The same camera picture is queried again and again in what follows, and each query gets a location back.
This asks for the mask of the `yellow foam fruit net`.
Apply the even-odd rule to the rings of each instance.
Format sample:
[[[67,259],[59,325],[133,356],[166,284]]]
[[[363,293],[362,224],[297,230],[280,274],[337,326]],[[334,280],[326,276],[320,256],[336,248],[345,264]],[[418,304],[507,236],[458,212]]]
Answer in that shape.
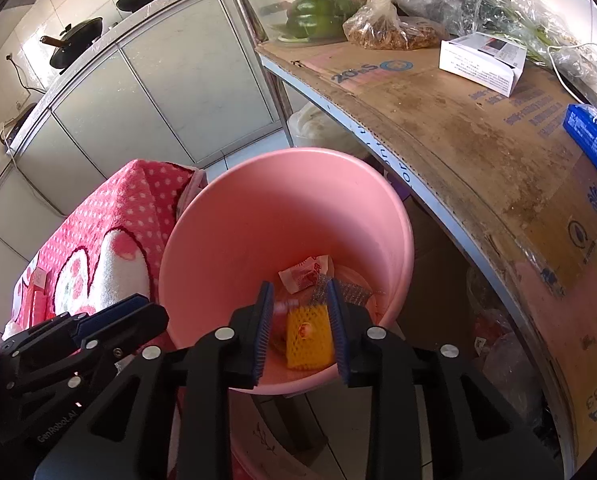
[[[335,362],[335,346],[325,304],[293,308],[286,321],[286,366],[322,370]]]

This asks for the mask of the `white orange wrapper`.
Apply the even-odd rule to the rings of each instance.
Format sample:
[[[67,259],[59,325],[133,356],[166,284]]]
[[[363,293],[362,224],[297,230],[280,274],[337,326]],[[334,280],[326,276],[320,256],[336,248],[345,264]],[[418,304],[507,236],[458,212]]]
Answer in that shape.
[[[279,272],[280,281],[289,294],[315,286],[320,275],[335,275],[335,264],[329,255],[308,257],[300,263]]]

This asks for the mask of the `grey scouring cloth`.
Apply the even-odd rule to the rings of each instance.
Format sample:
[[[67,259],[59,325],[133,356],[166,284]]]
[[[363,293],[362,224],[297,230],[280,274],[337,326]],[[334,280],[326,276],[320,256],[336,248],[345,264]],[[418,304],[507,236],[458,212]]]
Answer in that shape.
[[[320,274],[318,276],[312,296],[308,300],[310,306],[327,304],[327,286],[331,280],[331,276],[326,274]],[[373,296],[373,292],[370,292],[370,290],[364,286],[341,281],[338,281],[338,284],[343,299],[350,304],[357,304],[357,306],[364,307]]]

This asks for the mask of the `pink plastic trash bucket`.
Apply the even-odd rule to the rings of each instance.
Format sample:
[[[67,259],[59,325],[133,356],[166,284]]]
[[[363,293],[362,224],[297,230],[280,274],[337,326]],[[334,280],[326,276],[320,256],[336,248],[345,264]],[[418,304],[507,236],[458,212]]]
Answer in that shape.
[[[288,148],[244,162],[207,185],[170,233],[158,292],[168,333],[188,350],[188,387],[217,378],[214,334],[254,304],[281,271],[328,256],[339,278],[372,291],[372,320],[389,327],[413,277],[413,228],[394,188],[361,160],[319,148]]]

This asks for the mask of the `grey kitchen cabinets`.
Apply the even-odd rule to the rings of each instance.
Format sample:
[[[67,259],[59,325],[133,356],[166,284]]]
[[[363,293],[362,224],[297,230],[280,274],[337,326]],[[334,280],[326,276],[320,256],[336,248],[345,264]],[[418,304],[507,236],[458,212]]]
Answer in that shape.
[[[0,171],[0,328],[38,249],[134,159],[225,168],[280,117],[236,0],[156,0],[103,35],[41,96]]]

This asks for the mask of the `pink polka dot blanket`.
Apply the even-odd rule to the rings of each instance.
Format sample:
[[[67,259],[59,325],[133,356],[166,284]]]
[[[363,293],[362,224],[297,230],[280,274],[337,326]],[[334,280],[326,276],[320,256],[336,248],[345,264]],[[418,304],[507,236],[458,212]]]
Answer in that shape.
[[[156,304],[167,237],[206,179],[199,170],[134,160],[100,185],[39,249],[14,288],[6,338],[28,330],[30,274],[47,272],[47,315],[96,314],[134,294]],[[216,330],[212,388],[186,386],[186,349],[165,335],[118,363],[118,374],[33,474],[9,479],[292,478],[282,450],[248,398],[254,304]]]

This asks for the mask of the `black wok with lid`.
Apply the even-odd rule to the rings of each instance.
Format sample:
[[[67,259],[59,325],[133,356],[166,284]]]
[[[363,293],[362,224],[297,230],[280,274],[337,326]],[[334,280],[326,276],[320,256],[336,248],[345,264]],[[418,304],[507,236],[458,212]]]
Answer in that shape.
[[[103,18],[97,16],[72,26],[68,24],[59,38],[41,36],[39,41],[54,47],[50,65],[57,70],[71,66],[102,35]]]

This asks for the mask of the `green bell pepper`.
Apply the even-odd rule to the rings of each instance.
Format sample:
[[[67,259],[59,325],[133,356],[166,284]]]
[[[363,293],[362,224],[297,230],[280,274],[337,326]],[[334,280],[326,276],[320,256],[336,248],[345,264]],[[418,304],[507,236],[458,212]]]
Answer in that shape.
[[[344,40],[343,24],[361,7],[355,0],[295,0],[278,25],[284,41]]]

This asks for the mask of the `bag of dried food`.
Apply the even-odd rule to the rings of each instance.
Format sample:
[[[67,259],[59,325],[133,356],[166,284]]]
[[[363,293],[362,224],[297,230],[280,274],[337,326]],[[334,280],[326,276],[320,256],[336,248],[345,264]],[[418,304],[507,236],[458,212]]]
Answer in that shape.
[[[343,24],[343,32],[348,42],[370,50],[437,48],[449,39],[439,23],[421,16],[400,16],[393,0],[367,0]]]

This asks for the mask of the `white small carton box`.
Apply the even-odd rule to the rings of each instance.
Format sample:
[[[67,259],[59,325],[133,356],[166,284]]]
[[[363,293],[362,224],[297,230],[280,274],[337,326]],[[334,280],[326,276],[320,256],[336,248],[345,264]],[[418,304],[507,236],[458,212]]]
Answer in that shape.
[[[514,41],[472,32],[442,40],[439,67],[506,98],[512,95],[527,60],[527,48]]]

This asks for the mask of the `clear plastic bag greens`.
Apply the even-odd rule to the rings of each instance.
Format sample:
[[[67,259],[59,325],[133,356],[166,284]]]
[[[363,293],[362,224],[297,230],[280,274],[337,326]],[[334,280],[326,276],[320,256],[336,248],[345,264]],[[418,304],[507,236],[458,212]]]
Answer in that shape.
[[[394,0],[410,15],[440,23],[454,36],[483,32],[527,48],[534,64],[571,84],[597,84],[597,47],[579,44],[539,0]]]

